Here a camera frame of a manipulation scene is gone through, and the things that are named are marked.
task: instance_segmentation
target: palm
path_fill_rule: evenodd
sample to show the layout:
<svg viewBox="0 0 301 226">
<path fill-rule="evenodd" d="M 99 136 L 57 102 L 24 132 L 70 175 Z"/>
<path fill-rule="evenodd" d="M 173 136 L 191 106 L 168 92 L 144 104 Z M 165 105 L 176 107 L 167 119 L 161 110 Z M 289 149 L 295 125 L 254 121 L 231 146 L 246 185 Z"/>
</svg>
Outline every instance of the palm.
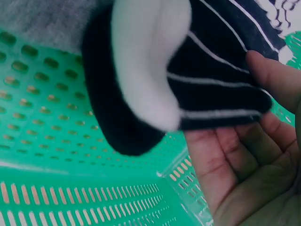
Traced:
<svg viewBox="0 0 301 226">
<path fill-rule="evenodd" d="M 253 125 L 187 132 L 191 159 L 215 225 L 301 225 L 301 72 L 256 53 L 247 60 L 296 114 L 296 130 L 268 113 Z"/>
</svg>

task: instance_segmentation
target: white pattern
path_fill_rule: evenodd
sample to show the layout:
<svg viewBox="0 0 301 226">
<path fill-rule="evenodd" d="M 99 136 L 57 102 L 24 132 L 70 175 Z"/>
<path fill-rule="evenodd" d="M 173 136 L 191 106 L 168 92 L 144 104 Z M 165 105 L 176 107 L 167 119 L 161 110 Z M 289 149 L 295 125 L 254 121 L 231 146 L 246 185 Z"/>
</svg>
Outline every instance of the white pattern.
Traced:
<svg viewBox="0 0 301 226">
<path fill-rule="evenodd" d="M 182 117 L 192 120 L 226 119 L 236 117 L 260 116 L 256 110 L 237 109 L 237 110 L 213 110 L 213 111 L 186 111 L 182 110 Z"/>
<path fill-rule="evenodd" d="M 257 89 L 255 86 L 250 85 L 249 83 L 245 82 L 226 82 L 216 79 L 209 79 L 209 78 L 193 78 L 193 77 L 183 77 L 177 74 L 168 74 L 168 78 L 173 79 L 175 81 L 180 81 L 184 83 L 190 84 L 197 84 L 197 85 L 215 85 L 215 86 L 222 86 L 228 88 L 241 88 L 241 87 L 250 87 Z"/>
<path fill-rule="evenodd" d="M 227 60 L 224 60 L 222 58 L 220 58 L 219 56 L 217 56 L 216 54 L 214 54 L 210 49 L 208 49 L 202 42 L 200 39 L 198 39 L 198 37 L 191 31 L 188 32 L 188 36 L 202 49 L 204 50 L 209 56 L 211 56 L 213 59 L 215 59 L 216 61 L 219 61 L 223 64 L 229 65 L 230 67 L 234 68 L 237 71 L 240 72 L 244 72 L 249 74 L 249 72 L 247 70 L 244 70 L 242 68 L 236 67 L 235 65 L 231 64 L 230 62 L 228 62 Z"/>
<path fill-rule="evenodd" d="M 234 6 L 236 6 L 240 11 L 242 11 L 257 27 L 265 41 L 268 43 L 268 45 L 271 47 L 271 49 L 278 53 L 278 49 L 276 49 L 273 44 L 270 42 L 266 34 L 263 32 L 262 28 L 260 27 L 259 23 L 241 6 L 239 5 L 235 0 L 229 0 Z"/>
<path fill-rule="evenodd" d="M 214 12 L 226 24 L 226 26 L 233 32 L 233 34 L 235 35 L 235 37 L 237 38 L 237 40 L 241 44 L 241 46 L 244 49 L 244 51 L 247 52 L 248 50 L 246 49 L 246 46 L 245 46 L 244 42 L 242 41 L 242 39 L 240 38 L 240 36 L 237 34 L 237 32 L 234 30 L 234 28 L 231 27 L 231 25 L 221 15 L 219 15 L 219 13 L 214 8 L 212 8 L 207 2 L 205 2 L 205 0 L 200 0 L 200 1 L 206 7 L 208 7 L 212 12 Z"/>
</svg>

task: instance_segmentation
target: gray fabric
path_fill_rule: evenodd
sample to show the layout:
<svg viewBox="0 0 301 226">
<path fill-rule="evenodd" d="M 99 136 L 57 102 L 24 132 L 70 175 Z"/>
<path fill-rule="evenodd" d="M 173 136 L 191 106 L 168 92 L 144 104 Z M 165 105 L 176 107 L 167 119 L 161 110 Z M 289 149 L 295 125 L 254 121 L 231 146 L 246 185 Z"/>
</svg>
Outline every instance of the gray fabric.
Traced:
<svg viewBox="0 0 301 226">
<path fill-rule="evenodd" d="M 0 28 L 28 42 L 79 53 L 94 13 L 113 0 L 0 0 Z"/>
</svg>

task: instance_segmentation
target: fabric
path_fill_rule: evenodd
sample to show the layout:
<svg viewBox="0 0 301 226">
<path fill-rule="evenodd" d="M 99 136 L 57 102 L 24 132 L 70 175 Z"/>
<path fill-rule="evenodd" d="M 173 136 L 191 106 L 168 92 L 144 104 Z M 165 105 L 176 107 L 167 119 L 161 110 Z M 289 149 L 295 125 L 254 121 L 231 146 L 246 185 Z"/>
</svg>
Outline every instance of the fabric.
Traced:
<svg viewBox="0 0 301 226">
<path fill-rule="evenodd" d="M 113 148 L 139 155 L 164 132 L 248 124 L 271 108 L 246 52 L 283 63 L 292 53 L 258 2 L 141 2 L 117 0 L 83 41 L 91 104 Z"/>
</svg>

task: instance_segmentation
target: green plastic basket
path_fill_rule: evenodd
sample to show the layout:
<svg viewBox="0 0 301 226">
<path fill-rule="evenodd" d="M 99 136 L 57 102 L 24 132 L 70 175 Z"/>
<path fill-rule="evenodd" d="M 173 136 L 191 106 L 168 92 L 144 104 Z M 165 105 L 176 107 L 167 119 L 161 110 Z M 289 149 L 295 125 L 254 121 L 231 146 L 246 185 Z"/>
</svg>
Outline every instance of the green plastic basket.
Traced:
<svg viewBox="0 0 301 226">
<path fill-rule="evenodd" d="M 286 40 L 301 68 L 301 33 Z M 142 157 L 107 144 L 81 57 L 0 30 L 0 77 L 0 226 L 213 224 L 182 133 Z"/>
</svg>

